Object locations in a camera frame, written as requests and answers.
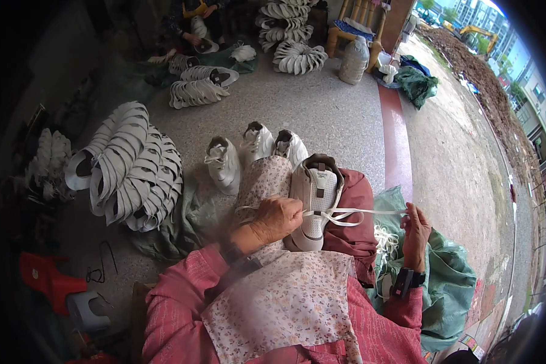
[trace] gray plastic stool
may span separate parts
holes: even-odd
[[[89,301],[96,298],[99,298],[96,291],[67,295],[67,309],[71,315],[71,321],[80,331],[99,331],[111,325],[109,317],[96,315],[91,310]]]

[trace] excavator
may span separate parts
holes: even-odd
[[[495,33],[491,33],[488,30],[482,29],[480,27],[476,27],[475,25],[466,25],[465,27],[461,28],[459,31],[455,30],[455,27],[451,25],[450,22],[444,20],[443,21],[443,27],[450,31],[456,38],[461,40],[463,43],[466,43],[469,39],[467,37],[468,33],[479,33],[481,35],[485,35],[486,37],[489,37],[490,42],[487,45],[487,50],[485,59],[487,60],[489,58],[490,52],[495,47],[495,43],[497,43],[498,36]]]

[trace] mesh panel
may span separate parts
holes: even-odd
[[[317,173],[317,170],[310,170],[312,173]],[[316,197],[317,195],[317,186],[315,185],[315,179],[312,179],[312,192],[311,192],[311,203],[309,210],[312,211],[325,211],[334,205],[336,199],[337,191],[336,185],[338,184],[338,177],[331,171],[328,174],[328,182],[325,185],[324,197]],[[302,231],[303,233],[310,238],[317,239],[324,234],[325,227],[324,219],[318,215],[306,216],[303,219]]]

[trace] bamboo chair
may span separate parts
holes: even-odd
[[[340,10],[340,15],[338,20],[343,20],[350,0],[343,0],[342,9]],[[372,23],[372,16],[374,15],[375,5],[370,2],[370,0],[355,0],[354,7],[352,8],[352,14],[350,19],[364,25],[364,19],[366,20],[366,27],[370,28]],[[368,62],[368,68],[366,72],[370,72],[379,58],[379,53],[382,51],[381,37],[384,30],[384,22],[386,21],[386,14],[388,13],[384,8],[379,6],[379,9],[382,9],[382,17],[380,18],[379,30],[376,32],[376,35],[372,39],[372,42],[369,45],[370,48],[370,62]],[[342,51],[336,50],[336,44],[338,42],[338,37],[353,41],[356,39],[356,36],[352,33],[346,33],[340,30],[337,27],[332,27],[328,30],[328,43],[326,44],[325,51],[330,58],[334,57],[334,54],[342,54]]]

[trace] red floor stripe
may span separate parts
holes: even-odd
[[[410,167],[409,138],[398,91],[379,85],[380,109],[384,129],[384,187],[401,185],[406,201],[413,198],[413,172]]]

